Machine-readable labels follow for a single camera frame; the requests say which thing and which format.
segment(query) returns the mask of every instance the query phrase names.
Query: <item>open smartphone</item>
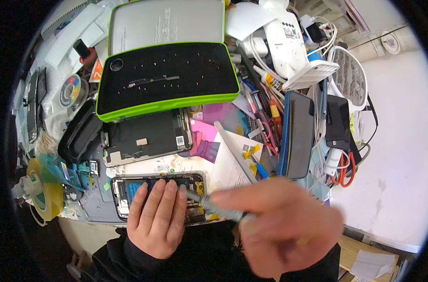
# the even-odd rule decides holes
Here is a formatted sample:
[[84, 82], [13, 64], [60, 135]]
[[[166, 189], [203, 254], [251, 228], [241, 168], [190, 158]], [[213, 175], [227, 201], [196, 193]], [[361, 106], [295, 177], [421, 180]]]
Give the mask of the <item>open smartphone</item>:
[[[154, 174], [114, 177], [112, 178], [111, 187], [118, 217], [124, 221], [128, 219], [129, 208], [134, 195], [144, 182], [147, 182], [148, 184], [148, 193], [145, 198], [146, 203], [153, 186], [159, 179], [164, 179], [166, 182], [169, 182], [171, 179], [173, 179], [177, 183], [178, 189], [181, 184], [184, 184], [188, 190], [197, 193], [200, 196], [204, 195], [206, 192], [203, 173], [191, 172], [169, 175]], [[205, 210], [200, 206], [199, 203], [192, 200], [187, 201], [186, 218], [184, 219], [185, 226], [198, 225], [208, 222], [209, 220], [207, 217], [210, 217], [210, 215], [206, 215]]]

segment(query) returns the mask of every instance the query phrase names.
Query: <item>cluttered desk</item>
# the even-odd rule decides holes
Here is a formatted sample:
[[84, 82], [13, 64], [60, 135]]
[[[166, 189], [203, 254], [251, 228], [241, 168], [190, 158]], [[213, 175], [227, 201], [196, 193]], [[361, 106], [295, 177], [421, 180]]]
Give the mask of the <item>cluttered desk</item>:
[[217, 189], [280, 176], [325, 201], [349, 185], [366, 76], [333, 23], [288, 2], [61, 3], [15, 96], [16, 198], [39, 224], [124, 227], [142, 183], [174, 179], [197, 225], [231, 219], [203, 205]]

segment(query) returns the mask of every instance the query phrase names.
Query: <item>black bottle cap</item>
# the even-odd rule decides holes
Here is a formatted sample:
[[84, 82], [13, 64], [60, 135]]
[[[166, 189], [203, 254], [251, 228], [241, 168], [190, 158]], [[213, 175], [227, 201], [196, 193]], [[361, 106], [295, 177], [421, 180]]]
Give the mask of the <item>black bottle cap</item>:
[[78, 39], [74, 44], [73, 48], [76, 50], [76, 52], [81, 56], [81, 58], [85, 59], [88, 56], [90, 56], [90, 50], [87, 48], [87, 46], [84, 44], [82, 39]]

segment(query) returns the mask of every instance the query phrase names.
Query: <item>solder wire spool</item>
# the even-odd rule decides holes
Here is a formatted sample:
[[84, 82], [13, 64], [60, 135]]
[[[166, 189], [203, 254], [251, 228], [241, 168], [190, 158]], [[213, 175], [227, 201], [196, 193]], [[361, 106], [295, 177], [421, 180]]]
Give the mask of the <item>solder wire spool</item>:
[[77, 107], [87, 98], [88, 82], [79, 75], [68, 77], [60, 90], [60, 104], [64, 108]]

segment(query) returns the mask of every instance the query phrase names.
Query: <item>black foam mat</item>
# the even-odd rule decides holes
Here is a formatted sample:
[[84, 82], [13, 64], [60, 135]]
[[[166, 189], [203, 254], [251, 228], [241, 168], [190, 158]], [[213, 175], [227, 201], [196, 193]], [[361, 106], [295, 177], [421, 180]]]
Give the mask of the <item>black foam mat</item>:
[[[121, 59], [120, 70], [115, 60]], [[128, 88], [138, 79], [179, 79], [156, 81]], [[104, 64], [98, 93], [98, 114], [168, 100], [237, 93], [236, 74], [228, 50], [221, 43], [174, 43], [157, 45], [117, 54]]]

